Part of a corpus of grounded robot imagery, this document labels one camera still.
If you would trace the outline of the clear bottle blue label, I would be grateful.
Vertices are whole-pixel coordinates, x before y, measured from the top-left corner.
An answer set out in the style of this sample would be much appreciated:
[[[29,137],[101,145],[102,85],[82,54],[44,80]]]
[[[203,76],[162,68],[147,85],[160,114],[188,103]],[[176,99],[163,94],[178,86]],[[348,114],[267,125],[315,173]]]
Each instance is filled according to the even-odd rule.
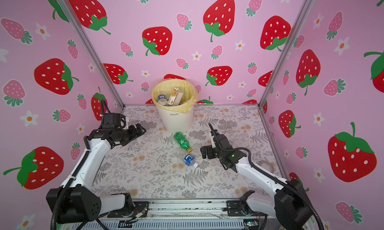
[[[187,167],[194,167],[195,169],[199,167],[199,164],[196,162],[195,157],[185,150],[176,152],[175,156],[179,160],[181,160]]]

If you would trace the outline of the green bottle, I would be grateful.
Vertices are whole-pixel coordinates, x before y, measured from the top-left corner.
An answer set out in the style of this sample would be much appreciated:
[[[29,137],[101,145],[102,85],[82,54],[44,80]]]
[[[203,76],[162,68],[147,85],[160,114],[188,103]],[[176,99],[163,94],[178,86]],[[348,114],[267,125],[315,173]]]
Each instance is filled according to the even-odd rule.
[[[181,132],[175,133],[174,139],[176,140],[176,142],[179,144],[179,146],[182,149],[186,150],[188,153],[192,152],[192,149],[190,147],[190,143],[188,142],[186,137]]]

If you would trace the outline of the clear bottle blue cap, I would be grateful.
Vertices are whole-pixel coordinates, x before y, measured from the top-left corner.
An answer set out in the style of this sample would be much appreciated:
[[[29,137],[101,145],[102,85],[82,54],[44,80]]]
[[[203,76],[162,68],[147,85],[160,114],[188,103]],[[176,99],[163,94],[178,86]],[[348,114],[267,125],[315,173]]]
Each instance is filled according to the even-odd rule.
[[[164,94],[158,95],[158,104],[168,106],[167,96]]]

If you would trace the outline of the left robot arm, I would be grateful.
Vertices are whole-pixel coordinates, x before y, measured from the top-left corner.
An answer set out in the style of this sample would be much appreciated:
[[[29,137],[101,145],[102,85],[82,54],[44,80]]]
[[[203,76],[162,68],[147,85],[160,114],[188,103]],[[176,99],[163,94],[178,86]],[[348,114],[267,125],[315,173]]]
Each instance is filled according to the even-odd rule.
[[[102,120],[98,129],[84,137],[85,151],[71,174],[59,188],[50,189],[46,200],[51,208],[50,228],[57,225],[99,222],[111,212],[136,213],[130,194],[98,197],[92,189],[107,152],[116,146],[126,146],[146,133],[141,124],[127,126],[126,117],[110,112],[101,101]]]

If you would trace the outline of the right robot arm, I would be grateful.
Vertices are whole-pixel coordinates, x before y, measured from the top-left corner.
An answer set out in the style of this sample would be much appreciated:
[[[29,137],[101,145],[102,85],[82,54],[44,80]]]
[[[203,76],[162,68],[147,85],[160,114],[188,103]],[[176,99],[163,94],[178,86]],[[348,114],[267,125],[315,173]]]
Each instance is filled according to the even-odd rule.
[[[271,198],[257,196],[248,191],[240,198],[241,210],[245,214],[261,212],[276,218],[287,230],[301,230],[311,218],[318,228],[323,222],[312,205],[303,185],[297,180],[279,178],[252,161],[247,148],[233,148],[227,137],[211,128],[211,146],[201,147],[204,159],[218,159],[225,170],[233,170],[261,187]]]

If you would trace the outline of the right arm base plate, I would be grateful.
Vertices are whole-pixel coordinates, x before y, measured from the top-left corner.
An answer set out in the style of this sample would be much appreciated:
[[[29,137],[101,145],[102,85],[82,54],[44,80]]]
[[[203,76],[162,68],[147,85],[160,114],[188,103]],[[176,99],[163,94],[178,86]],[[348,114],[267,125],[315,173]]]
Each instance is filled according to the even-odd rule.
[[[229,200],[226,202],[227,213],[230,217],[250,217],[254,216],[253,212],[244,201]]]

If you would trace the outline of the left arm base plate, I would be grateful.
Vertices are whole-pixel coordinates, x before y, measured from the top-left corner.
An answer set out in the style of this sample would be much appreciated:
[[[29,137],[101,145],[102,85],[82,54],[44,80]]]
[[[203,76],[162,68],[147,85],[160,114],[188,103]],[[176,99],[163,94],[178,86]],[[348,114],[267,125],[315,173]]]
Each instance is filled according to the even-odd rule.
[[[150,202],[147,201],[139,201],[133,202],[131,207],[126,208],[121,213],[123,218],[133,218],[136,215],[142,214],[139,218],[146,218],[149,210]]]

